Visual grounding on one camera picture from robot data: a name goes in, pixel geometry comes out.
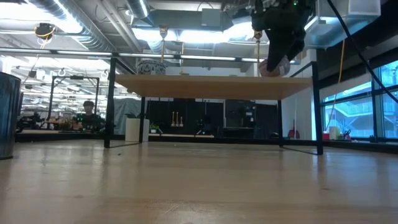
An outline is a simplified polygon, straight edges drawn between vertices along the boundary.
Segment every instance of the wooden floor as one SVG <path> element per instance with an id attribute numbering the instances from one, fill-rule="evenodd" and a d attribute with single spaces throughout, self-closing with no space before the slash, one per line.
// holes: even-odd
<path id="1" fill-rule="evenodd" d="M 398 223 L 389 154 L 58 141 L 14 155 L 0 161 L 1 224 Z"/>

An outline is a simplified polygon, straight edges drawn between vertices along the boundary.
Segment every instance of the glass window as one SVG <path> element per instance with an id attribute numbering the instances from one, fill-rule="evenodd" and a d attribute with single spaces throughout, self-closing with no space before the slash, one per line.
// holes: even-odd
<path id="1" fill-rule="evenodd" d="M 380 67 L 381 81 L 384 86 L 398 85 L 398 61 Z"/>
<path id="2" fill-rule="evenodd" d="M 325 106 L 325 126 L 329 122 L 332 107 Z M 368 138 L 373 135 L 372 98 L 337 103 L 331 116 L 331 126 L 339 127 L 341 133 L 351 130 L 351 137 Z"/>
<path id="3" fill-rule="evenodd" d="M 371 90 L 372 90 L 371 82 L 363 83 L 362 85 L 359 85 L 354 88 L 350 88 L 349 90 L 345 90 L 345 91 L 342 91 L 341 93 L 338 93 L 336 99 L 344 98 L 347 96 L 354 96 L 354 95 L 357 95 L 360 93 L 366 93 Z M 331 95 L 331 96 L 326 97 L 324 99 L 324 102 L 333 101 L 333 100 L 335 100 L 335 96 Z"/>
<path id="4" fill-rule="evenodd" d="M 392 93 L 398 98 L 398 91 Z M 383 95 L 384 135 L 398 138 L 398 104 L 387 94 Z"/>

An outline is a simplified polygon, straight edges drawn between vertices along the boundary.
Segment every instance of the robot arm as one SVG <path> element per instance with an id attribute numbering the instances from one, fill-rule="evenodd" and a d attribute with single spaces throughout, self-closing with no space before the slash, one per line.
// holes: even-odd
<path id="1" fill-rule="evenodd" d="M 265 31 L 270 41 L 267 70 L 273 71 L 285 55 L 292 60 L 304 49 L 304 27 L 315 0 L 255 0 L 252 28 Z"/>

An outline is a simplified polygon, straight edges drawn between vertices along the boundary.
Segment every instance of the trash can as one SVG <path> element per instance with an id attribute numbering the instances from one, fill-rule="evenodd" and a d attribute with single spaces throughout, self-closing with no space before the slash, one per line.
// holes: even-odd
<path id="1" fill-rule="evenodd" d="M 0 159 L 13 157 L 21 79 L 0 72 Z"/>

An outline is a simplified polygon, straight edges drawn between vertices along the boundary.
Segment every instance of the shelf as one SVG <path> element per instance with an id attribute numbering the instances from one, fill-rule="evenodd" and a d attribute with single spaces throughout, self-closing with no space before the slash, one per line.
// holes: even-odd
<path id="1" fill-rule="evenodd" d="M 229 100 L 282 100 L 312 86 L 311 78 L 116 75 L 140 96 Z"/>

